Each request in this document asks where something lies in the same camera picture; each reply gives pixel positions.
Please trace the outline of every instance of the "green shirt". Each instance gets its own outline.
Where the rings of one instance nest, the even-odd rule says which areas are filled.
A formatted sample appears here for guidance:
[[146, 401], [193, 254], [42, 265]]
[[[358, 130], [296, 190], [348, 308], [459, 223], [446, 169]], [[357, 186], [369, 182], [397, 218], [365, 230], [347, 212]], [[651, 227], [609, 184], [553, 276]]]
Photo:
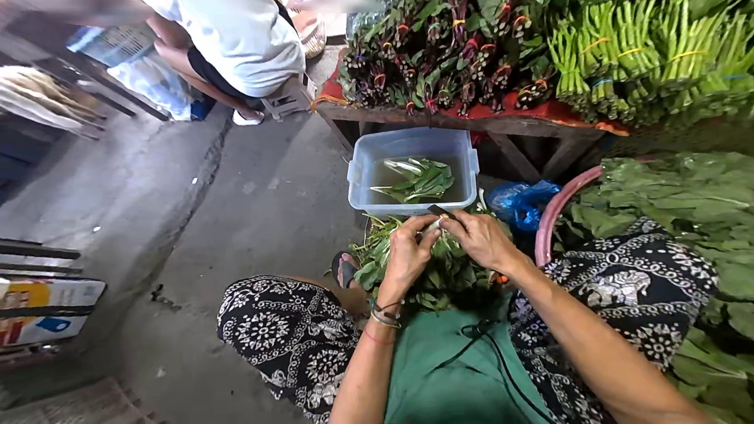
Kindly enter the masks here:
[[[508, 334], [507, 304], [496, 316], [502, 322], [489, 331], [516, 384], [542, 412], [550, 415], [534, 383], [521, 365]], [[546, 423], [510, 384], [495, 348], [485, 336], [451, 364], [434, 369], [460, 352], [471, 339], [461, 327], [477, 324], [471, 312], [445, 311], [416, 315], [400, 335], [391, 372], [387, 424]]]

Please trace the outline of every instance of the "water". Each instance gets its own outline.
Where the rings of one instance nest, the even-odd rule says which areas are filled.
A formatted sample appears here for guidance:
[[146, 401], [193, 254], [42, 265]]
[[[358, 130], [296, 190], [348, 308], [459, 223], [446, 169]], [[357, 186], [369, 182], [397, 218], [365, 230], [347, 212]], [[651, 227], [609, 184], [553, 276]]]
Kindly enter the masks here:
[[[447, 191], [445, 191], [445, 194], [442, 198], [420, 198], [419, 203], [440, 203], [440, 202], [452, 202], [452, 201], [464, 201], [466, 200], [466, 197], [464, 196], [464, 187], [463, 183], [461, 181], [461, 178], [459, 178], [462, 174], [463, 167], [461, 165], [461, 158], [459, 158], [457, 155], [449, 155], [449, 156], [403, 156], [401, 158], [389, 158], [389, 160], [392, 161], [405, 161], [408, 158], [414, 158], [414, 159], [421, 159], [426, 158], [431, 161], [438, 161], [442, 162], [444, 164], [447, 164], [450, 166], [450, 172], [454, 176], [455, 181], [453, 182], [453, 185], [450, 186]], [[369, 178], [369, 186], [392, 186], [398, 183], [405, 183], [406, 178], [399, 174], [398, 172], [395, 172], [391, 170], [389, 167], [385, 166], [386, 159], [380, 159], [377, 161], [377, 164], [372, 168], [372, 175], [371, 178]], [[399, 204], [397, 200], [394, 198], [380, 193], [375, 192], [374, 190], [369, 190], [369, 194], [367, 195], [366, 203], [369, 204]]]

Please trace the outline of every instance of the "white shoe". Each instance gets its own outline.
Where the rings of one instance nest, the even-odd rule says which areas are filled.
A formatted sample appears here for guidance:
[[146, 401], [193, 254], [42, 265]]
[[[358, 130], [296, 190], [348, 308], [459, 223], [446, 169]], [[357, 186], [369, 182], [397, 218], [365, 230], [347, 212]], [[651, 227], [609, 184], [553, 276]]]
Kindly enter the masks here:
[[246, 119], [238, 111], [235, 111], [233, 112], [233, 123], [241, 126], [261, 124], [265, 120], [265, 114], [256, 110], [254, 113], [256, 114], [254, 118]]

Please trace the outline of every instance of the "plastic stool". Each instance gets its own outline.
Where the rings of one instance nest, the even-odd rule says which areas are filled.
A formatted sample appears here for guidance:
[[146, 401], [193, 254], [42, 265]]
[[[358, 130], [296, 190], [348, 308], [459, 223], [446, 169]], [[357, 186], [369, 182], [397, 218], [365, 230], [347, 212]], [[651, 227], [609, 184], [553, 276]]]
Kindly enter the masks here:
[[277, 90], [260, 100], [275, 121], [283, 121], [285, 115], [300, 110], [310, 110], [312, 93], [307, 89], [309, 77], [306, 74], [292, 76]]

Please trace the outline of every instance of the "patterned skirt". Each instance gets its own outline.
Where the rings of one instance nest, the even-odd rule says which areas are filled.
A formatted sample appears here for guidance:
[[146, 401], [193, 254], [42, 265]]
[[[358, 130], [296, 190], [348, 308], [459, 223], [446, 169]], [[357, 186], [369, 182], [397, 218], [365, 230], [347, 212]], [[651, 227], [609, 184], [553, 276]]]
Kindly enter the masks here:
[[[544, 271], [661, 370], [719, 280], [708, 261], [648, 219], [564, 253]], [[529, 301], [521, 293], [511, 301], [513, 346], [553, 419], [614, 422]], [[328, 290], [272, 275], [228, 287], [217, 333], [259, 370], [276, 399], [290, 399], [317, 423], [328, 421], [360, 337]]]

